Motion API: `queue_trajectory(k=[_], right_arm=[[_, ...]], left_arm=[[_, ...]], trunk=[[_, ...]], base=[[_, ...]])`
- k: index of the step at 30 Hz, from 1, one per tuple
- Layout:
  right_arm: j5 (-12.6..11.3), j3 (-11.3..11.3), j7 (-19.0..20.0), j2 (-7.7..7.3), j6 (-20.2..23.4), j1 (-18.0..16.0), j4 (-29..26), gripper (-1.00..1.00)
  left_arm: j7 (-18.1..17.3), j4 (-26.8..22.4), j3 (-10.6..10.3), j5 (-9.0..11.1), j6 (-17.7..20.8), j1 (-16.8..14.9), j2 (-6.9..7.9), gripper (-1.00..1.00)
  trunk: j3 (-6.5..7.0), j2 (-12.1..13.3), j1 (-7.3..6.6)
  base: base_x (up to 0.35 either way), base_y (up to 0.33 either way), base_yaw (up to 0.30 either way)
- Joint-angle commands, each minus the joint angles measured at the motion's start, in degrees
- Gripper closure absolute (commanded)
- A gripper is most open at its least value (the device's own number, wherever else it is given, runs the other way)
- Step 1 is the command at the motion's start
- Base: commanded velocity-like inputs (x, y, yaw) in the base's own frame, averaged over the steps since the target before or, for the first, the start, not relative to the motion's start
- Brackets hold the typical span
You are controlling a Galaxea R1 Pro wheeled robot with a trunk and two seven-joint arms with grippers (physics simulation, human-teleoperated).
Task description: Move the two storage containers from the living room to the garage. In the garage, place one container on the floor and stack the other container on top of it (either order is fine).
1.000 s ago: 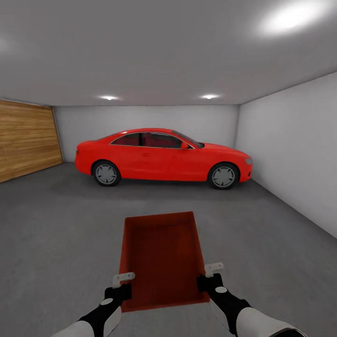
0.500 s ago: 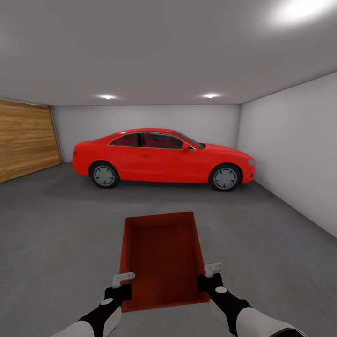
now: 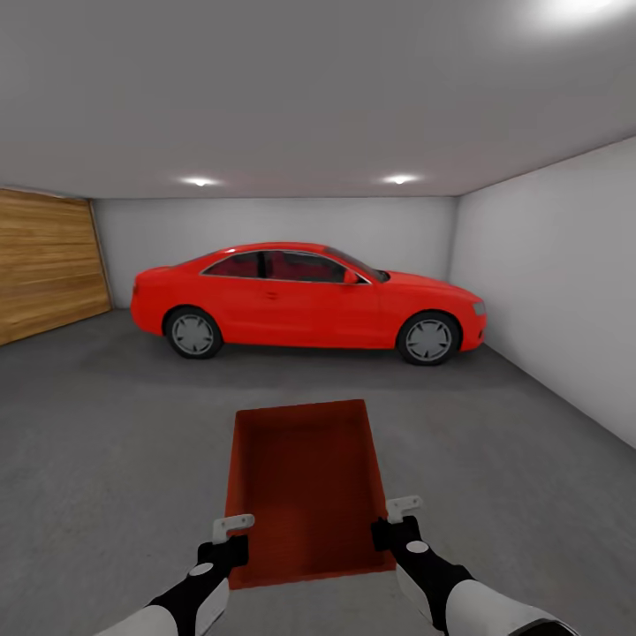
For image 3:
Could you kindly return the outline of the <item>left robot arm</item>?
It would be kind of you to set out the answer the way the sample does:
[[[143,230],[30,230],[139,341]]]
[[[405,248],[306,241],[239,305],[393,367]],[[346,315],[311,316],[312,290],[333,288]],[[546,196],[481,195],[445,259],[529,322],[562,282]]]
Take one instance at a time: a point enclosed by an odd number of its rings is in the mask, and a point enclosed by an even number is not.
[[[247,529],[254,515],[216,519],[212,541],[198,547],[198,564],[186,580],[95,636],[204,636],[219,619],[229,599],[229,573],[249,560],[248,536],[228,532]]]

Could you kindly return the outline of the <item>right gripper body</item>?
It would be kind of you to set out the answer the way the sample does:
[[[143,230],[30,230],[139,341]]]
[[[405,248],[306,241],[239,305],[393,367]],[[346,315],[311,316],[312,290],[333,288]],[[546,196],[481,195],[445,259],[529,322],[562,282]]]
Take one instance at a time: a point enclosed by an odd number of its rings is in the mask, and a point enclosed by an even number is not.
[[[388,520],[380,519],[379,522],[371,524],[374,547],[376,551],[390,550],[394,539],[403,532],[417,534],[420,537],[420,530],[415,516],[403,517],[403,524],[390,524]]]

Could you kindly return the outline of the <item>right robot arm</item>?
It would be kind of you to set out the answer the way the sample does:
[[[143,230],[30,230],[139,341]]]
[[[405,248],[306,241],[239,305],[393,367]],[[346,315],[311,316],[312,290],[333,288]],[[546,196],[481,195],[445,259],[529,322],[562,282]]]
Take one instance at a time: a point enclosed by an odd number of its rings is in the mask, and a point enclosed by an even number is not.
[[[481,584],[464,567],[432,552],[420,538],[415,516],[402,511],[423,505],[419,496],[386,501],[387,520],[371,524],[376,551],[397,559],[405,596],[445,636],[581,636],[543,609],[525,605]]]

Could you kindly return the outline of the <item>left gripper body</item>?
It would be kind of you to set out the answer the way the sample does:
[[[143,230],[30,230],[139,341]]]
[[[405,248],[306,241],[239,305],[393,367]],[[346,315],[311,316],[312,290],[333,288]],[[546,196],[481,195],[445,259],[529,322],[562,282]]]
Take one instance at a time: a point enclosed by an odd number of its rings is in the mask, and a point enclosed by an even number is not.
[[[246,565],[249,560],[248,536],[232,536],[226,543],[213,545],[212,541],[202,543],[198,547],[198,561],[215,553],[223,554],[229,562],[230,573],[233,567]]]

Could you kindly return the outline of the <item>storage box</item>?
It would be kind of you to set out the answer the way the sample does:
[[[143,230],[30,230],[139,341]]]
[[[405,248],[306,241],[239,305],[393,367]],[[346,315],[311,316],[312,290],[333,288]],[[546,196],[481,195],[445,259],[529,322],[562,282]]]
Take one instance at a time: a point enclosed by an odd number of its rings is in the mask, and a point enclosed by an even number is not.
[[[396,570],[371,524],[387,520],[363,398],[237,411],[225,517],[252,513],[249,560],[229,589]]]

